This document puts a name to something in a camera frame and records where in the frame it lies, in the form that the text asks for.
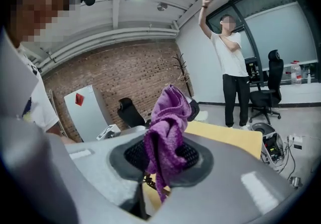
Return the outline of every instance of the purple towel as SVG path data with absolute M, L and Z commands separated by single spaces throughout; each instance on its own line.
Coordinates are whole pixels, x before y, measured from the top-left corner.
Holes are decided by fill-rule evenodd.
M 156 173 L 156 188 L 162 202 L 166 198 L 162 189 L 169 185 L 171 176 L 182 171 L 186 163 L 183 157 L 176 155 L 175 150 L 183 144 L 182 134 L 191 113 L 185 96 L 173 85 L 163 89 L 151 113 L 149 130 L 144 136 L 145 149 L 150 158 L 146 171 Z M 160 170 L 154 155 L 153 140 L 158 141 Z

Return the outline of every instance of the person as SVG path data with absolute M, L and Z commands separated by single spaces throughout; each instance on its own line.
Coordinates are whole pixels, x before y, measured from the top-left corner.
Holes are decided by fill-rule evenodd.
M 73 140 L 61 136 L 58 117 L 47 97 L 47 93 L 37 67 L 25 55 L 22 41 L 28 41 L 30 37 L 39 34 L 46 24 L 58 16 L 59 11 L 69 10 L 73 0 L 8 0 L 10 8 L 7 8 L 4 29 L 2 30 L 2 45 L 7 44 L 7 49 L 2 54 L 16 55 L 25 66 L 37 77 L 38 83 L 32 90 L 31 96 L 21 114 L 17 117 L 27 122 L 35 122 L 47 133 L 58 135 L 64 144 L 75 143 Z M 8 63 L 13 69 L 18 68 L 19 63 L 13 61 Z M 23 78 L 20 77 L 12 89 L 12 94 L 19 93 L 23 87 Z
M 236 21 L 230 15 L 223 15 L 220 19 L 222 33 L 212 32 L 206 25 L 206 10 L 211 0 L 202 0 L 199 25 L 205 35 L 213 43 L 223 74 L 223 92 L 225 99 L 225 124 L 233 127 L 233 110 L 236 93 L 240 103 L 240 127 L 248 130 L 248 104 L 250 101 L 249 76 L 246 71 L 245 60 L 241 52 L 241 35 L 233 33 Z

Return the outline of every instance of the wooden board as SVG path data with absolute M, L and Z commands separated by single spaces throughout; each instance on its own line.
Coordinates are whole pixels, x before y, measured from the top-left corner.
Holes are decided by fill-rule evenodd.
M 185 132 L 240 147 L 260 159 L 261 132 L 231 129 L 197 121 L 189 122 Z

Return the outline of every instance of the window frame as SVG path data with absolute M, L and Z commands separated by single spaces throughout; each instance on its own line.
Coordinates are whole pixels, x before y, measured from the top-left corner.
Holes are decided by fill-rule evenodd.
M 241 25 L 239 25 L 238 27 L 235 28 L 234 32 L 237 32 L 239 30 L 245 30 L 245 33 L 249 39 L 249 42 L 252 46 L 252 50 L 254 52 L 255 57 L 253 58 L 249 58 L 246 59 L 245 62 L 253 62 L 253 61 L 257 61 L 258 63 L 258 67 L 259 67 L 259 74 L 260 74 L 260 81 L 259 83 L 261 84 L 261 86 L 266 85 L 265 82 L 263 82 L 263 70 L 262 70 L 262 64 L 261 64 L 261 59 L 260 59 L 260 55 L 255 43 L 255 40 L 252 36 L 252 33 L 244 19 L 244 17 L 242 16 L 242 14 L 240 13 L 240 11 L 238 10 L 238 8 L 236 7 L 236 3 L 239 2 L 241 0 L 229 0 L 226 4 L 222 5 L 221 7 L 219 7 L 218 9 L 216 9 L 215 11 L 211 12 L 209 15 L 207 15 L 206 17 L 206 24 L 207 26 L 210 28 L 211 31 L 213 31 L 210 23 L 209 23 L 209 19 L 211 19 L 213 16 L 219 14 L 220 12 L 224 11 L 225 9 L 232 7 L 232 9 L 235 11 L 235 13 L 237 14 L 238 18 L 241 21 Z M 316 49 L 316 54 L 317 54 L 317 60 L 318 63 L 317 68 L 316 68 L 316 81 L 317 82 L 321 82 L 321 31 L 318 28 L 317 25 L 317 21 L 316 18 L 314 17 L 312 10 L 310 9 L 309 5 L 307 4 L 306 0 L 293 0 L 295 2 L 298 2 L 299 6 L 301 7 L 307 22 L 309 24 L 309 27 L 311 29 L 312 32 L 312 36 L 313 36 L 313 40 L 314 40 L 314 46 Z

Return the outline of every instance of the hand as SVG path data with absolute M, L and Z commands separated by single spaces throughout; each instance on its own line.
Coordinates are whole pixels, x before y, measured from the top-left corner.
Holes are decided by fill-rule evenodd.
M 202 6 L 208 6 L 210 4 L 211 0 L 202 0 Z

